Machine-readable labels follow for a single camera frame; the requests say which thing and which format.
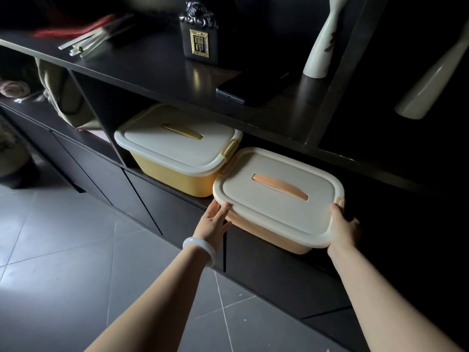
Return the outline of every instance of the smartphone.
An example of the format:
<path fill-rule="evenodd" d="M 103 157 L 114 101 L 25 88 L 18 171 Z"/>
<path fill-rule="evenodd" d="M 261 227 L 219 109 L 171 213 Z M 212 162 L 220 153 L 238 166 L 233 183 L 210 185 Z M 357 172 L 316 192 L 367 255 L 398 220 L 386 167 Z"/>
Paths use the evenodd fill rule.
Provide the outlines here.
<path fill-rule="evenodd" d="M 247 70 L 221 84 L 216 91 L 240 104 L 260 106 L 282 90 L 290 75 L 291 72 L 284 69 Z"/>

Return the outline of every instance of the dark cabinet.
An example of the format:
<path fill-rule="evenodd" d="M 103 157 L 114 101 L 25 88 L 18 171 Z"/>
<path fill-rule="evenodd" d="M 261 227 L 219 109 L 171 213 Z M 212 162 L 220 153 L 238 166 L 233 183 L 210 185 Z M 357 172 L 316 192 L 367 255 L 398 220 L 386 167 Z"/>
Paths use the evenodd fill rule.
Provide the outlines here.
<path fill-rule="evenodd" d="M 128 172 L 128 178 L 148 208 L 163 237 L 182 248 L 184 240 L 194 233 L 204 210 L 132 173 Z M 216 268 L 223 270 L 223 245 L 218 250 L 217 260 Z"/>
<path fill-rule="evenodd" d="M 109 202 L 90 177 L 86 175 L 77 162 L 57 141 L 51 131 L 14 112 L 6 109 L 4 111 L 17 129 L 36 147 L 36 150 L 40 151 L 45 158 L 55 165 L 71 183 L 78 185 L 101 200 Z"/>
<path fill-rule="evenodd" d="M 352 351 L 370 352 L 353 308 L 314 316 L 304 322 Z"/>
<path fill-rule="evenodd" d="M 56 137 L 113 206 L 146 225 L 150 230 L 159 232 L 132 184 L 118 165 L 65 138 Z"/>
<path fill-rule="evenodd" d="M 341 281 L 235 226 L 226 234 L 226 274 L 300 319 L 350 306 Z"/>

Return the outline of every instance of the storage box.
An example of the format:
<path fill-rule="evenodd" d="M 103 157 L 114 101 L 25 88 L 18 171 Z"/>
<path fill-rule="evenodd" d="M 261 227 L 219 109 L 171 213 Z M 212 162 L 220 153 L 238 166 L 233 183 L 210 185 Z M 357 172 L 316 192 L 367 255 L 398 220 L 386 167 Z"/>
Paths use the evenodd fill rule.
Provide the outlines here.
<path fill-rule="evenodd" d="M 213 184 L 232 204 L 227 220 L 296 254 L 330 244 L 331 213 L 344 207 L 344 189 L 331 174 L 261 148 L 244 148 Z"/>
<path fill-rule="evenodd" d="M 114 134 L 147 175 L 201 198 L 212 194 L 213 182 L 242 137 L 241 131 L 164 104 L 138 114 Z"/>

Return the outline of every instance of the gold label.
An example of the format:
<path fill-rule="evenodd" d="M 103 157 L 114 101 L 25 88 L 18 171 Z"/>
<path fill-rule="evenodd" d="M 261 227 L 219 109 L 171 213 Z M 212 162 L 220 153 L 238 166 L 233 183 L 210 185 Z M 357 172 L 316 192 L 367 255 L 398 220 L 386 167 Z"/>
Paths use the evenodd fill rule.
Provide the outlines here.
<path fill-rule="evenodd" d="M 191 31 L 192 54 L 208 58 L 208 33 Z"/>

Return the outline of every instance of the white lid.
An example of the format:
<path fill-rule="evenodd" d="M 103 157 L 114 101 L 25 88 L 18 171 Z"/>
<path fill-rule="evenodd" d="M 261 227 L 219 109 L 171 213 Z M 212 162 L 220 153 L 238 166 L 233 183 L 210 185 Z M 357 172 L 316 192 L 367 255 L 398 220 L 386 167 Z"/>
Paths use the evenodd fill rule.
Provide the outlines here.
<path fill-rule="evenodd" d="M 242 136 L 241 131 L 165 104 L 150 107 L 114 133 L 119 146 L 188 176 L 220 169 L 226 161 L 223 149 Z"/>
<path fill-rule="evenodd" d="M 215 180 L 213 196 L 248 221 L 316 248 L 330 243 L 329 205 L 345 200 L 336 177 L 261 148 L 236 153 Z"/>

